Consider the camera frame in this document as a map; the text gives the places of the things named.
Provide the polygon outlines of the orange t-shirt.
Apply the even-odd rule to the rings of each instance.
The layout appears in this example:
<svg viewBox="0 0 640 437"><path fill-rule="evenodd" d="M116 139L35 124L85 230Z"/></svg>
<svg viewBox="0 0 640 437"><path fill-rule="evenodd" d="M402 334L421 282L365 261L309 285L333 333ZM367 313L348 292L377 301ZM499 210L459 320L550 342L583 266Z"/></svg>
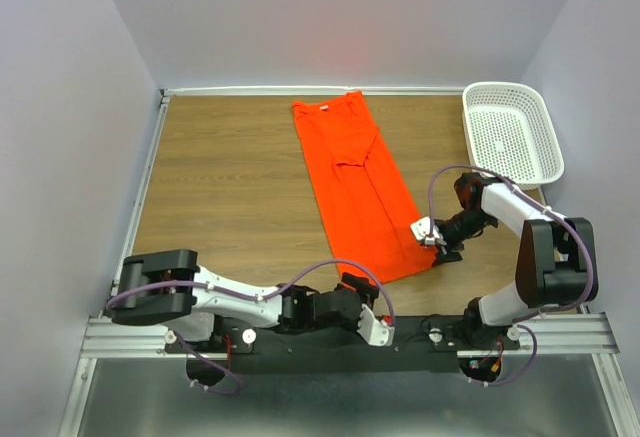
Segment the orange t-shirt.
<svg viewBox="0 0 640 437"><path fill-rule="evenodd" d="M415 239L421 214L361 92L295 101L293 121L338 268L347 261L390 283L431 269L435 250Z"/></svg>

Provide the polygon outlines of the white perforated basket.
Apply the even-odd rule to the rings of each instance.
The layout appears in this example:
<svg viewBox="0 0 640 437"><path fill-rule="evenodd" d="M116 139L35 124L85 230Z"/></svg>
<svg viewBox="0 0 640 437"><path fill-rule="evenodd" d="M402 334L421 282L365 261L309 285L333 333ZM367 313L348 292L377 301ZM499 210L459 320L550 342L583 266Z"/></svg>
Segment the white perforated basket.
<svg viewBox="0 0 640 437"><path fill-rule="evenodd" d="M543 97L512 82L476 82L462 93L471 164L534 189L558 181L564 159Z"/></svg>

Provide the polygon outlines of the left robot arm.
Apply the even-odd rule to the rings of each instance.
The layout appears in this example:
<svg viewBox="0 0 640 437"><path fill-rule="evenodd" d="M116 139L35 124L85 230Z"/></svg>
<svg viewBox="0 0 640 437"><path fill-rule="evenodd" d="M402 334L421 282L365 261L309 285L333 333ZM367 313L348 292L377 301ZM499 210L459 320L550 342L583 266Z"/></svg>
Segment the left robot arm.
<svg viewBox="0 0 640 437"><path fill-rule="evenodd" d="M226 318L299 335L343 328L368 345L387 346L394 333L391 317L378 317L374 301L381 291L373 277L343 274L332 291L320 292L297 279L259 287L224 278L197 262L196 252L178 249L124 259L117 293L106 304L115 324L163 325L201 352L214 350Z"/></svg>

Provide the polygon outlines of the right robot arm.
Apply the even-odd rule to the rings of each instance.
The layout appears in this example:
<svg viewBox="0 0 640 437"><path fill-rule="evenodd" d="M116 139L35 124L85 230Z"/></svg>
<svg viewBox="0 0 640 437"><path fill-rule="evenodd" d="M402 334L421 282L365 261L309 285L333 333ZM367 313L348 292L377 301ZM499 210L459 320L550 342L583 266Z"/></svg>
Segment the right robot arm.
<svg viewBox="0 0 640 437"><path fill-rule="evenodd" d="M471 300L464 311L459 328L467 346L483 348L499 329L595 299L599 283L589 220L557 213L484 169L467 167L454 189L461 211L446 220L430 218L421 238L436 248L438 264L461 260L464 242L489 226L504 224L519 238L513 281Z"/></svg>

